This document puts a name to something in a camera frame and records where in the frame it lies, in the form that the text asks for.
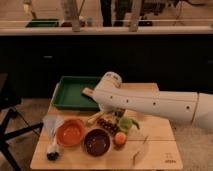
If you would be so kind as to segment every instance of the chair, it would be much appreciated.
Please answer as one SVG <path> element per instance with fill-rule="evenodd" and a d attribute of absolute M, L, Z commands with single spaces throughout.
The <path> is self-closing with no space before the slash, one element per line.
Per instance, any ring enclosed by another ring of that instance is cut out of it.
<path fill-rule="evenodd" d="M 14 132 L 6 133 L 7 125 L 10 119 L 15 118 L 19 114 L 14 106 L 21 103 L 21 98 L 19 98 L 11 89 L 7 78 L 7 73 L 0 74 L 0 111 L 2 109 L 9 109 L 4 120 L 0 124 L 0 152 L 2 152 L 15 171 L 20 171 L 21 168 L 18 166 L 8 149 L 9 144 L 7 143 L 7 140 L 20 136 L 29 131 L 34 131 L 34 129 L 37 128 L 40 128 L 41 130 L 43 124 L 38 123 Z"/>

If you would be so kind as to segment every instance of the chair leg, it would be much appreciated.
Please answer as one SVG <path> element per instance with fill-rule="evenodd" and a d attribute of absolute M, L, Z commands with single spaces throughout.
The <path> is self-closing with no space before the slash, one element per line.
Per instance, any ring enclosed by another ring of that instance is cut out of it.
<path fill-rule="evenodd" d="M 21 171 L 20 167 L 16 163 L 15 159 L 11 155 L 10 151 L 8 150 L 8 145 L 6 143 L 1 143 L 0 144 L 0 151 L 3 153 L 7 161 L 11 164 L 13 167 L 14 171 Z"/>
<path fill-rule="evenodd" d="M 33 125 L 33 126 L 28 126 L 26 128 L 19 129 L 19 130 L 14 131 L 14 132 L 7 133 L 7 134 L 4 135 L 4 140 L 7 141 L 11 138 L 17 137 L 19 135 L 22 135 L 24 133 L 27 133 L 27 132 L 32 131 L 32 130 L 37 129 L 37 128 L 41 129 L 42 126 L 43 126 L 43 123 L 39 123 L 39 124 L 36 124 L 36 125 Z"/>
<path fill-rule="evenodd" d="M 10 118 L 13 118 L 15 113 L 16 111 L 14 111 L 12 108 L 8 110 L 3 122 L 1 123 L 1 128 L 3 132 L 5 132 L 5 130 L 7 129 L 7 125 L 10 121 Z"/>

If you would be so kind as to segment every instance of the table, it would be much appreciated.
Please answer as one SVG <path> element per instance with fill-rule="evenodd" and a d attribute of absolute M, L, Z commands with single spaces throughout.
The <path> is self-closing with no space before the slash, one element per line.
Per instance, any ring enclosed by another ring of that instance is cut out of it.
<path fill-rule="evenodd" d="M 158 91 L 155 83 L 123 83 L 122 88 Z M 50 104 L 48 115 L 60 115 L 64 119 L 81 118 L 86 121 L 94 111 L 58 110 Z M 131 128 L 124 148 L 115 150 L 113 143 L 106 154 L 93 157 L 84 151 L 82 145 L 60 147 L 60 157 L 56 161 L 46 158 L 47 146 L 51 143 L 43 129 L 31 162 L 32 169 L 145 169 L 181 170 L 183 165 L 168 119 L 127 110 L 126 116 L 139 121 L 140 130 Z"/>

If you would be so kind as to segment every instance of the food item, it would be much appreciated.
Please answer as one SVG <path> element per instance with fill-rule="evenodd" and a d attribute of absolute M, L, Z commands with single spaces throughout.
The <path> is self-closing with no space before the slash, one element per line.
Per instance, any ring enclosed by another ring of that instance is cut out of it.
<path fill-rule="evenodd" d="M 132 127 L 132 125 L 135 125 L 138 129 L 140 129 L 138 122 L 135 121 L 134 119 L 124 117 L 124 116 L 118 118 L 119 131 L 127 134 L 130 128 Z"/>
<path fill-rule="evenodd" d="M 107 130 L 110 134 L 115 135 L 118 132 L 118 126 L 116 123 L 112 123 L 110 120 L 103 118 L 98 119 L 98 125 Z"/>
<path fill-rule="evenodd" d="M 126 143 L 126 134 L 124 132 L 117 132 L 114 137 L 114 143 L 117 146 L 123 146 Z"/>

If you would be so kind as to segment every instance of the orange bowl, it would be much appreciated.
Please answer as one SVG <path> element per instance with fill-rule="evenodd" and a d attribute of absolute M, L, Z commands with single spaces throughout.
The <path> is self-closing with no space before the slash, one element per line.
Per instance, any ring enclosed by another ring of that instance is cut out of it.
<path fill-rule="evenodd" d="M 71 147 L 81 142 L 85 134 L 85 125 L 80 119 L 66 120 L 56 131 L 57 143 Z"/>

